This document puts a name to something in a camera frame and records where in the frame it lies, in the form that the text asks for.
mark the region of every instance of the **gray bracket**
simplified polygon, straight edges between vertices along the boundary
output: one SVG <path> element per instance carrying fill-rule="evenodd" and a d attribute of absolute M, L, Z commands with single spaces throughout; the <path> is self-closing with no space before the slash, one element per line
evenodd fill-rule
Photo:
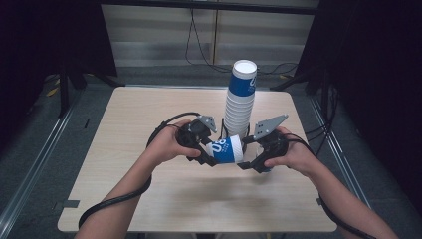
<path fill-rule="evenodd" d="M 270 134 L 277 126 L 279 126 L 289 115 L 284 114 L 279 117 L 265 119 L 255 124 L 254 140 L 258 140 L 262 137 Z"/>
<path fill-rule="evenodd" d="M 198 116 L 197 119 L 204 123 L 204 125 L 211 129 L 213 132 L 217 132 L 217 127 L 215 125 L 213 117 Z"/>

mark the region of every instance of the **forearm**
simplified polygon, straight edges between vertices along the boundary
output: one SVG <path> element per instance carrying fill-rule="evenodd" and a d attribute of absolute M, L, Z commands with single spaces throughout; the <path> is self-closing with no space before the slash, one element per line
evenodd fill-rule
<path fill-rule="evenodd" d="M 144 153 L 104 200 L 126 195 L 142 187 L 156 166 L 148 157 Z M 85 221 L 77 238 L 124 238 L 139 198 L 137 196 L 94 213 Z"/>
<path fill-rule="evenodd" d="M 389 226 L 356 198 L 322 163 L 313 163 L 309 178 L 326 206 L 341 221 L 376 238 L 397 238 Z"/>

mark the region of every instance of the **gray floor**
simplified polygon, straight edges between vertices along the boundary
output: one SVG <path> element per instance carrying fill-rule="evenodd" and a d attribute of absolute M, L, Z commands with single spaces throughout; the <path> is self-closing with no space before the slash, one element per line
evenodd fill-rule
<path fill-rule="evenodd" d="M 269 72 L 272 69 L 268 67 L 261 71 Z M 230 79 L 230 74 L 218 73 L 206 66 L 119 68 L 118 72 L 118 80 L 129 85 L 227 87 Z M 48 157 L 8 238 L 74 236 L 57 229 L 61 214 L 58 205 L 69 196 L 113 90 L 96 78 L 87 78 L 89 84 L 82 91 L 66 128 Z M 267 90 L 268 87 L 276 86 L 282 81 L 278 76 L 260 75 L 257 85 L 260 90 Z M 52 84 L 46 84 L 22 130 L 11 141 L 8 150 L 0 155 L 0 179 L 3 182 L 0 184 L 2 212 L 31 168 L 57 121 L 60 97 L 58 94 L 52 97 L 45 96 L 52 87 Z M 318 127 L 318 123 L 310 98 L 305 95 L 304 87 L 305 84 L 293 85 L 287 92 L 292 95 L 304 129 L 308 131 Z M 394 178 L 358 136 L 341 104 L 334 120 L 333 131 L 373 210 L 389 223 L 400 238 L 422 238 L 420 216 L 401 192 Z M 318 148 L 320 140 L 321 138 L 311 141 L 311 147 Z M 319 154 L 319 159 L 344 182 L 342 172 L 327 144 Z M 275 238 L 282 236 L 289 239 L 341 238 L 337 232 L 274 234 Z M 136 234 L 127 235 L 127 238 L 136 237 Z"/>

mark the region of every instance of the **human hand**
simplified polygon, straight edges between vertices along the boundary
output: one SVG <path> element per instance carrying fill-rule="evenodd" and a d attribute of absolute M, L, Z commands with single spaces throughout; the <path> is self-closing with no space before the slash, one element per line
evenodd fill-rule
<path fill-rule="evenodd" d="M 157 165 L 178 155 L 199 156 L 201 152 L 198 149 L 181 146 L 176 140 L 177 131 L 187 123 L 190 123 L 189 119 L 165 127 L 148 146 L 145 153 L 152 156 Z"/>
<path fill-rule="evenodd" d="M 291 133 L 285 127 L 279 126 L 277 130 L 282 134 Z M 286 135 L 287 139 L 296 138 L 294 135 Z M 317 158 L 301 143 L 289 142 L 289 149 L 284 156 L 274 157 L 266 160 L 266 167 L 284 165 L 294 169 L 304 176 L 309 176 L 312 172 L 314 163 L 318 162 Z"/>

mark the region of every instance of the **stack of cups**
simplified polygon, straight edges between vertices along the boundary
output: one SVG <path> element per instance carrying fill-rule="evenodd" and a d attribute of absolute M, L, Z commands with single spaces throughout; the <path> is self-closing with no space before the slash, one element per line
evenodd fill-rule
<path fill-rule="evenodd" d="M 240 60 L 233 66 L 224 114 L 226 137 L 237 134 L 242 139 L 246 136 L 254 105 L 256 78 L 255 63 Z"/>

